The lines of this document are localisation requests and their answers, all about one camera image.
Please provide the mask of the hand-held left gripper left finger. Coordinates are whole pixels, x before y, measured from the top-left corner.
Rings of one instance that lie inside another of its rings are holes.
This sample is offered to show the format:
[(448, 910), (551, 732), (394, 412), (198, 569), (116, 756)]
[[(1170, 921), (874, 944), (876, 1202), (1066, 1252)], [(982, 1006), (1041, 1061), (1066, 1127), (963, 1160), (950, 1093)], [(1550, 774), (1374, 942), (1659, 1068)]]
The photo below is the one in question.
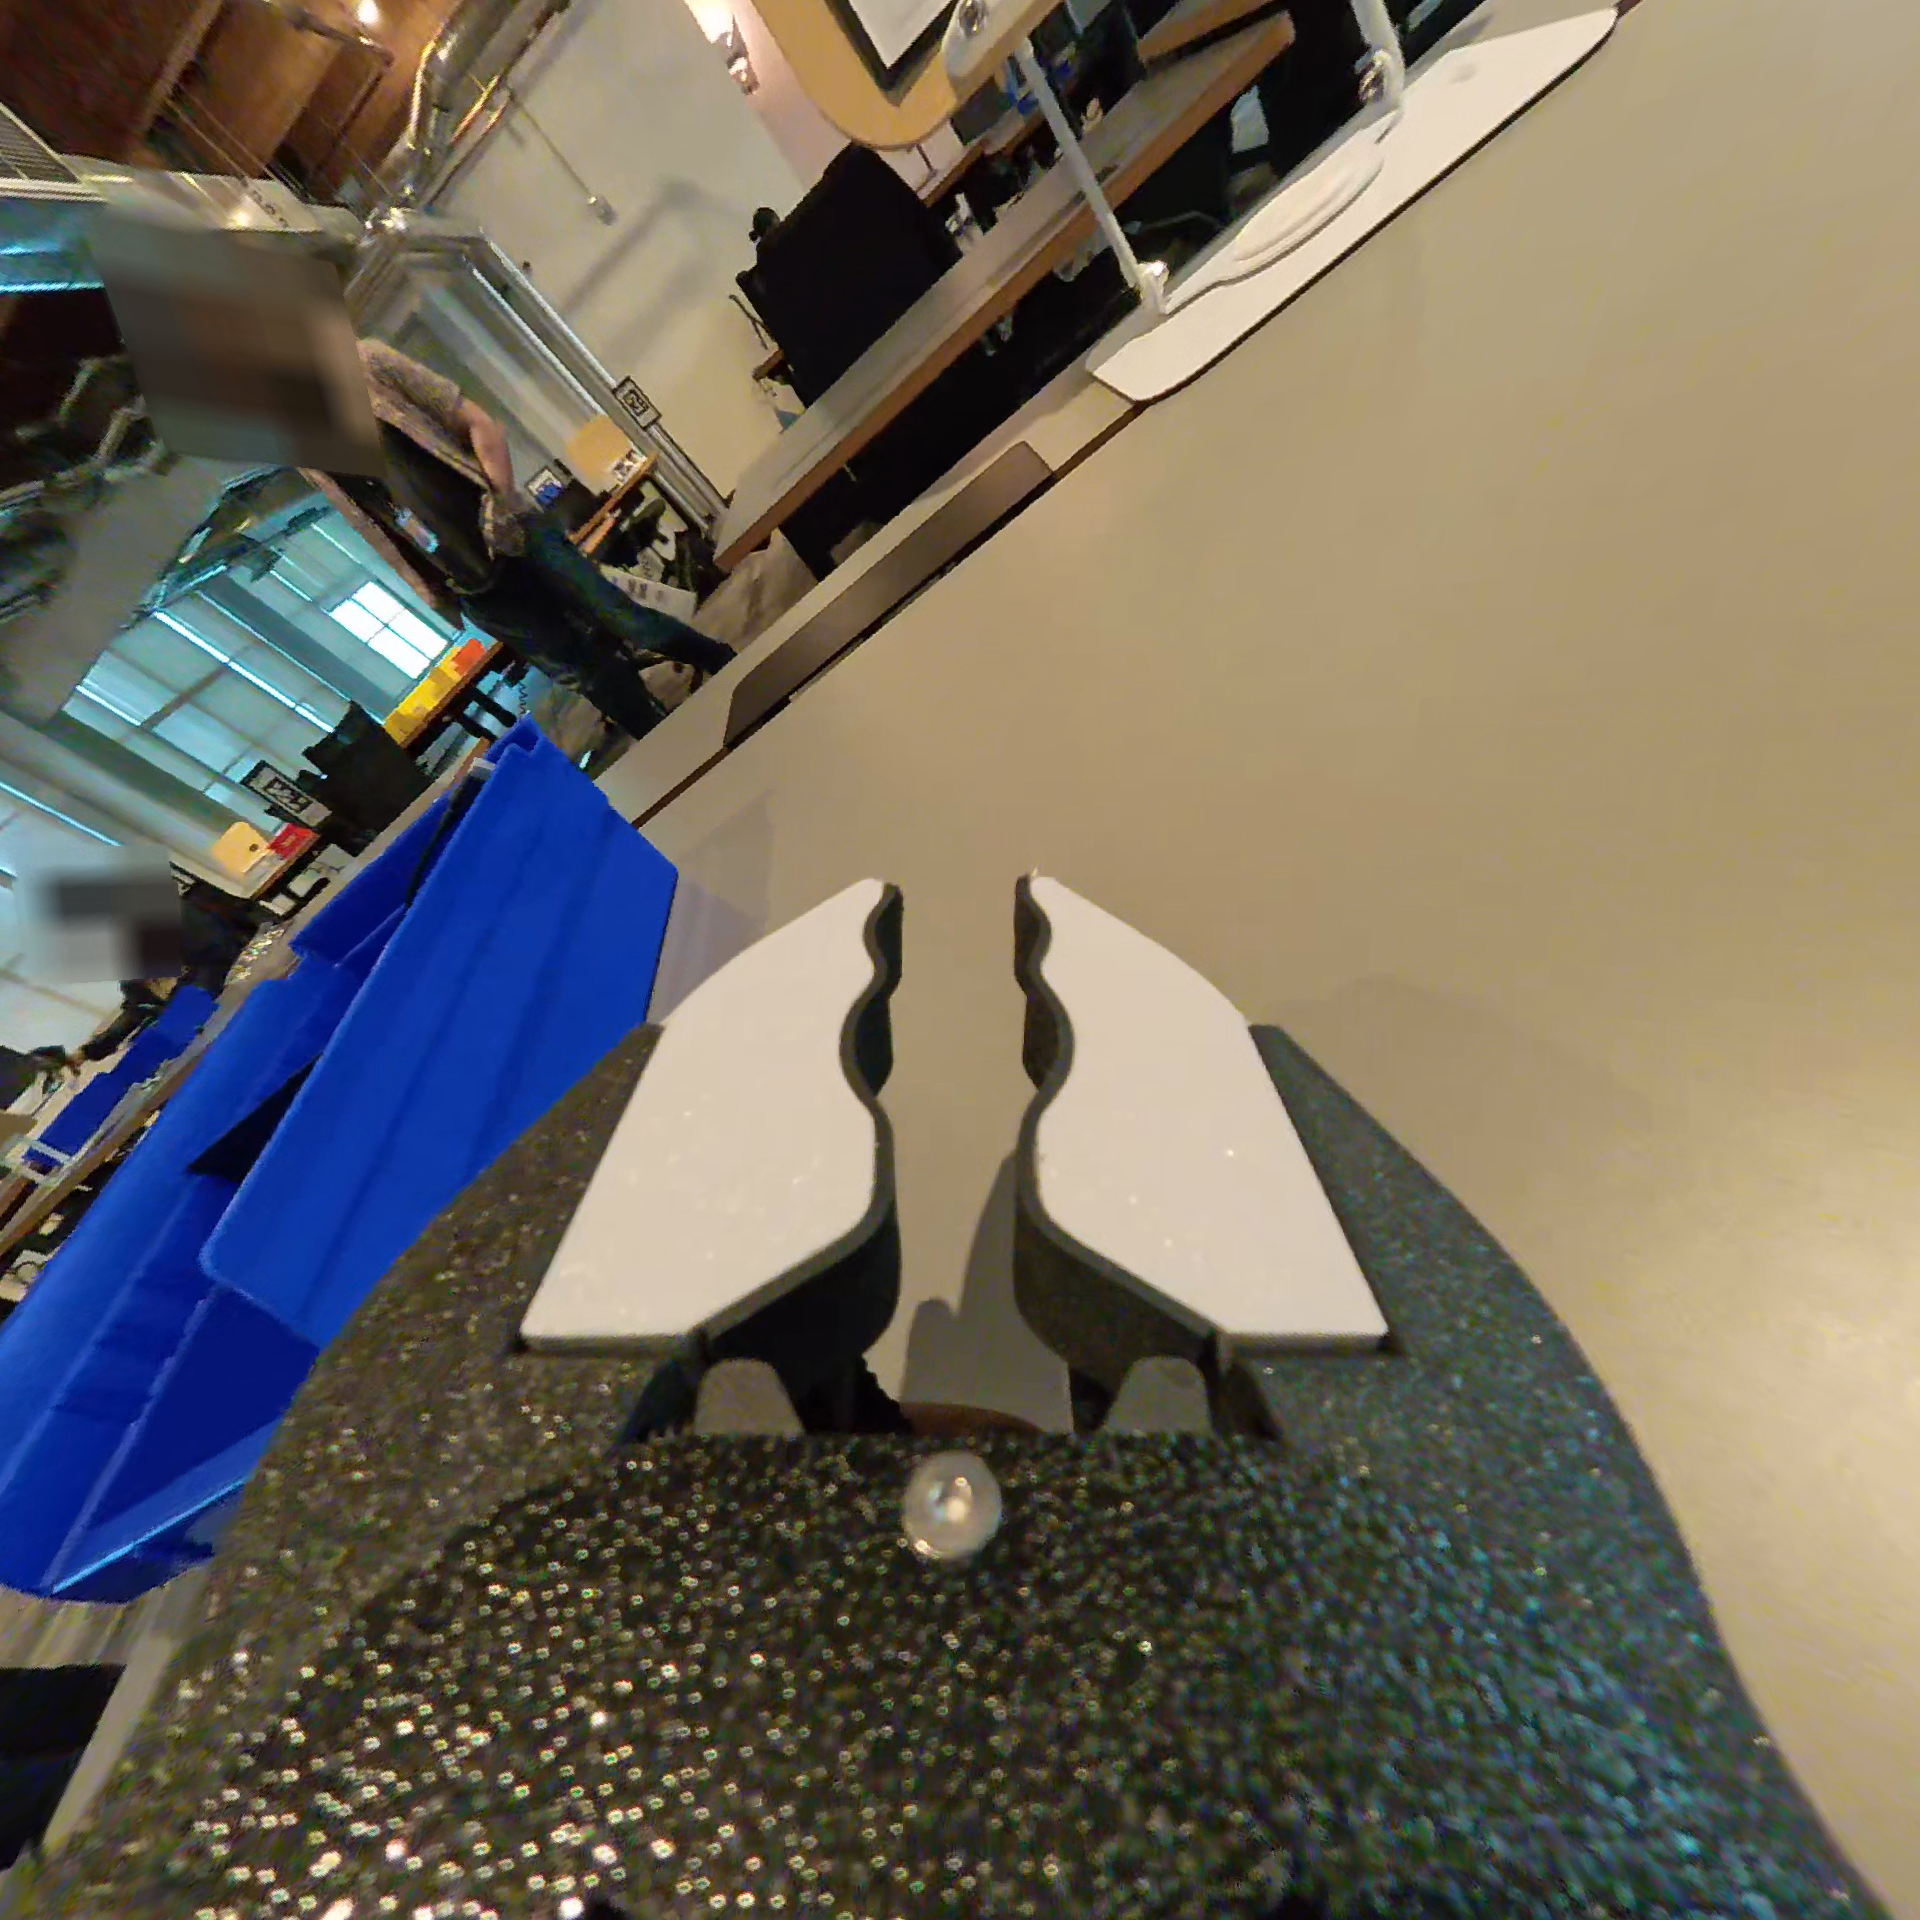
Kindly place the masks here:
[(551, 1359), (699, 1390), (770, 1374), (806, 1425), (898, 1425), (870, 1356), (902, 1303), (894, 1068), (906, 900), (855, 880), (658, 1023), (520, 1321)]

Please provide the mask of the yellow storage bins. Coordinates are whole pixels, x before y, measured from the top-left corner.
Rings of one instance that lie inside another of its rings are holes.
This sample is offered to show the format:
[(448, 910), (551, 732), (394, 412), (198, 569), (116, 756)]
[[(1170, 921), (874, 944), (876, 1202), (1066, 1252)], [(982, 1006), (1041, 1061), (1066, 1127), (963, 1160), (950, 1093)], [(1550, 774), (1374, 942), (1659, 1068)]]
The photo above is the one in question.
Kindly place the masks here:
[(464, 713), (486, 693), (497, 672), (502, 646), (491, 640), (463, 640), (435, 661), (422, 681), (380, 722), (403, 746), (444, 725), (464, 727)]

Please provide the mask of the blue plastic bin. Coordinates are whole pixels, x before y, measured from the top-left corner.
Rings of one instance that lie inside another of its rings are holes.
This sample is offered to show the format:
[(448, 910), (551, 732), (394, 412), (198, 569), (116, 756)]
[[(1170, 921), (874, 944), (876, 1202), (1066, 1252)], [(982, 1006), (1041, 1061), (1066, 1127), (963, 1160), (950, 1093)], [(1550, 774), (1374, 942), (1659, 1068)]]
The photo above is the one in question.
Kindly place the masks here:
[(370, 1288), (643, 1023), (678, 885), (520, 722), (323, 902), (6, 1324), (6, 1588), (210, 1551)]

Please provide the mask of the white air vent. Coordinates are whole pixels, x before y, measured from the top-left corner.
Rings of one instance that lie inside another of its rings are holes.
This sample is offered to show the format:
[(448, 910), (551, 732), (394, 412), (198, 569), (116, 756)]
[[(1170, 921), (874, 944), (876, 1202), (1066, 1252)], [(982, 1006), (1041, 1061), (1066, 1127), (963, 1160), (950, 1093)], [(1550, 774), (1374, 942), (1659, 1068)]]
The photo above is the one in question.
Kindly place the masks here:
[(84, 200), (90, 196), (90, 184), (76, 167), (6, 103), (0, 121), (6, 200)]

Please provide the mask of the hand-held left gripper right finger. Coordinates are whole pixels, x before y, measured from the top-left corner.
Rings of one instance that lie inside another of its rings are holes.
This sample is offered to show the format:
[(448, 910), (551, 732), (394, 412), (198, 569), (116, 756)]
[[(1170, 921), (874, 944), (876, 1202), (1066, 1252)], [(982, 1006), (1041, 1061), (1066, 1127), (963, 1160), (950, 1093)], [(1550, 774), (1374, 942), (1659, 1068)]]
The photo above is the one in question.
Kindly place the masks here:
[(1270, 1365), (1386, 1357), (1386, 1308), (1248, 1014), (1042, 873), (1016, 885), (1016, 980), (1012, 1288), (1073, 1425), (1155, 1390), (1246, 1423)]

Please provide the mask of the white document stand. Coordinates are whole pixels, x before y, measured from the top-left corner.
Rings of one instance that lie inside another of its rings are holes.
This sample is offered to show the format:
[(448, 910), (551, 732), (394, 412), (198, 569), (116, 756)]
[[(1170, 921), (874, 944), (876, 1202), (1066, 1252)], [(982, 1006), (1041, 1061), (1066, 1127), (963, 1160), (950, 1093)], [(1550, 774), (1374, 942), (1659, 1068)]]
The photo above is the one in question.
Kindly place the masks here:
[(1168, 276), (1161, 263), (1144, 263), (1124, 238), (1120, 190), (1097, 178), (1044, 77), (1031, 42), (1031, 24), (1042, 10), (1044, 4), (954, 4), (942, 61), (954, 93), (1003, 63), (1035, 92), (1073, 181), (1070, 205), (1094, 212), (1139, 296), (1139, 317), (1089, 352), (1094, 381), (1134, 407), (1210, 369), (1588, 61), (1618, 23), (1618, 4), (1606, 4), (1472, 39), (1409, 69), (1390, 7), (1352, 2), (1370, 92), (1359, 122), (1242, 215), (1185, 273)]

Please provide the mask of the wooden office desk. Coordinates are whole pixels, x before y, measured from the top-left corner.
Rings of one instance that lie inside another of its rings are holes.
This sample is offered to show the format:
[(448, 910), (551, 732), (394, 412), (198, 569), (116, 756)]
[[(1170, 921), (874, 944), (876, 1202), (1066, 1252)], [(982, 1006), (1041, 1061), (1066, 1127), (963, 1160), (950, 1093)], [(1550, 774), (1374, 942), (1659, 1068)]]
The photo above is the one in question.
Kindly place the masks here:
[(742, 474), (713, 534), (736, 569), (831, 482), (896, 437), (902, 417), (969, 361), (1039, 284), (1097, 234), (1203, 126), (1292, 42), (1280, 4), (1179, 4), (1168, 56), (1120, 95), (975, 246), (926, 287)]

